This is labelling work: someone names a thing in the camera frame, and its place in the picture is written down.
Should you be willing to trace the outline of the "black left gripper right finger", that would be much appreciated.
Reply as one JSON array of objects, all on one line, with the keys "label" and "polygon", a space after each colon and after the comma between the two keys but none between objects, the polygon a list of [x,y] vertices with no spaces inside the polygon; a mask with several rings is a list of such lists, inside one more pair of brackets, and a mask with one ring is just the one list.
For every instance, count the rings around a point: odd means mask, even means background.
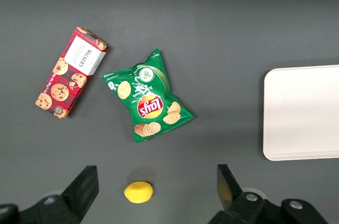
[{"label": "black left gripper right finger", "polygon": [[217,166],[217,192],[223,209],[209,223],[327,223],[307,201],[285,199],[275,205],[255,192],[245,192],[229,166]]}]

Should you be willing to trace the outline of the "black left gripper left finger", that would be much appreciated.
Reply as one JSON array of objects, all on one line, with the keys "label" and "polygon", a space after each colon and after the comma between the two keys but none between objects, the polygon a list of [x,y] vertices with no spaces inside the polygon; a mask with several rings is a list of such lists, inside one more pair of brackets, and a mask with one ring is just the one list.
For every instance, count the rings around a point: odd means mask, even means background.
[{"label": "black left gripper left finger", "polygon": [[99,193],[96,166],[86,166],[60,195],[49,195],[20,211],[1,205],[1,223],[81,223]]}]

